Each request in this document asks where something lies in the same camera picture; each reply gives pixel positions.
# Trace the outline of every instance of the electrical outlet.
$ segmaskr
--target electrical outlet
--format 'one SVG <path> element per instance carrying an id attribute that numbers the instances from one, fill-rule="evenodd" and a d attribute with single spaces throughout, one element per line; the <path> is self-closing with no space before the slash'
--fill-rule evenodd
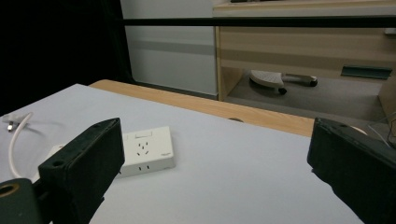
<path id="1" fill-rule="evenodd" d="M 175 167 L 169 127 L 124 133 L 122 139 L 125 163 L 116 178 Z"/>

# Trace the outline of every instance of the dark background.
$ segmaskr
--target dark background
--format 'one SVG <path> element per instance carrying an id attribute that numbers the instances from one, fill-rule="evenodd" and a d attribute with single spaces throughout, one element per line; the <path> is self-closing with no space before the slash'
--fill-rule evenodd
<path id="1" fill-rule="evenodd" d="M 119 0 L 1 5 L 0 116 L 76 83 L 134 83 Z"/>

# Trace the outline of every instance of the power cord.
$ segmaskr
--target power cord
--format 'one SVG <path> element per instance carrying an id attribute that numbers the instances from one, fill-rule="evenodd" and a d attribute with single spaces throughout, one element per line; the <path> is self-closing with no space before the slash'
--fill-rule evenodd
<path id="1" fill-rule="evenodd" d="M 393 121 L 395 121 L 395 120 L 393 120 L 393 121 L 390 123 L 390 130 L 389 130 L 387 139 L 385 139 L 375 128 L 373 128 L 372 125 L 373 125 L 373 124 L 376 124 L 376 123 L 378 123 L 378 122 L 380 122 L 380 121 L 382 121 L 382 120 L 384 120 L 384 119 L 388 119 L 388 118 L 394 116 L 395 114 L 396 114 L 396 111 L 394 111 L 393 113 L 391 113 L 391 114 L 385 116 L 385 117 L 382 118 L 382 119 L 379 119 L 379 120 L 377 120 L 377 121 L 375 121 L 375 122 L 371 122 L 371 123 L 367 124 L 367 127 L 368 127 L 369 129 L 371 129 L 376 135 L 378 135 L 378 137 L 381 138 L 382 142 L 384 142 L 384 144 L 387 145 L 387 147 L 389 147 L 389 148 L 394 148 L 394 145 L 390 142 L 389 138 L 390 138 L 390 134 L 391 134 L 391 132 L 392 132 Z"/>
<path id="2" fill-rule="evenodd" d="M 23 115 L 23 116 L 17 116 L 15 114 L 8 114 L 8 115 L 3 116 L 3 122 L 8 122 L 7 129 L 9 132 L 12 132 L 14 123 L 18 123 L 18 128 L 15 131 L 14 135 L 12 136 L 11 142 L 9 143 L 9 146 L 8 146 L 8 164 L 9 164 L 11 173 L 13 174 L 13 176 L 15 178 L 22 177 L 14 164 L 13 151 L 14 151 L 15 142 L 17 141 L 17 138 L 20 135 L 21 130 L 24 128 L 27 121 L 32 116 L 33 116 L 33 112 L 27 113 L 26 115 Z"/>

